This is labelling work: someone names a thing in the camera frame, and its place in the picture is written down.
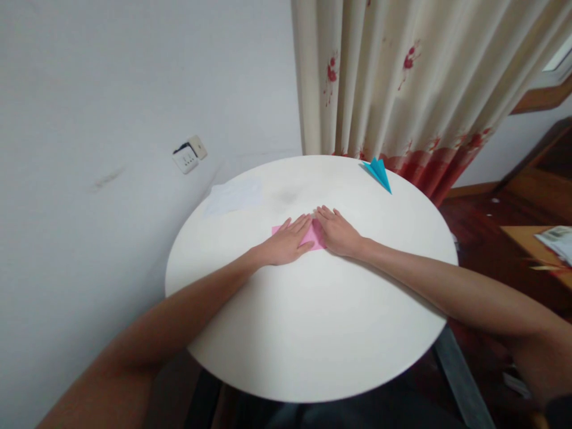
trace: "dark pants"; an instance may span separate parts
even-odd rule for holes
[[[415,389],[408,373],[366,393],[332,402],[285,403],[242,393],[235,428],[466,429]]]

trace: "hand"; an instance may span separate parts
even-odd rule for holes
[[[331,212],[329,208],[322,206],[316,208],[315,212],[316,219],[322,224],[328,249],[341,256],[356,257],[363,237],[354,227],[336,209]]]
[[[313,241],[300,245],[310,229],[312,217],[301,215],[294,223],[289,217],[276,234],[254,248],[264,265],[284,265],[294,262],[314,246]]]

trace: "floral curtain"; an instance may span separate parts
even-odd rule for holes
[[[572,0],[297,0],[305,154],[370,160],[436,205],[572,31]]]

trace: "wooden floor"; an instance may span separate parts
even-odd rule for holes
[[[572,291],[547,272],[529,268],[528,254],[500,226],[567,225],[564,220],[535,207],[509,192],[471,195],[445,200],[441,214],[459,241],[459,265],[501,281],[544,304],[570,320]],[[494,339],[450,321],[473,376],[498,428],[533,428],[532,401],[523,400],[506,388],[502,372],[511,370],[512,360]],[[434,379],[431,356],[414,368],[418,384]],[[442,406],[444,394],[436,398]]]
[[[552,275],[529,268],[529,257],[500,226],[568,225],[564,219],[501,191],[445,200],[439,208],[459,240],[459,265],[527,294],[561,316],[572,315],[572,293]]]

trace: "wall socket plate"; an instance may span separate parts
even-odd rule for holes
[[[204,148],[204,145],[198,136],[195,135],[191,137],[189,139],[189,144],[191,145],[192,149],[195,151],[199,159],[204,159],[208,155],[207,150]]]
[[[179,166],[183,174],[187,174],[198,166],[198,158],[190,146],[184,146],[173,154],[173,161]]]

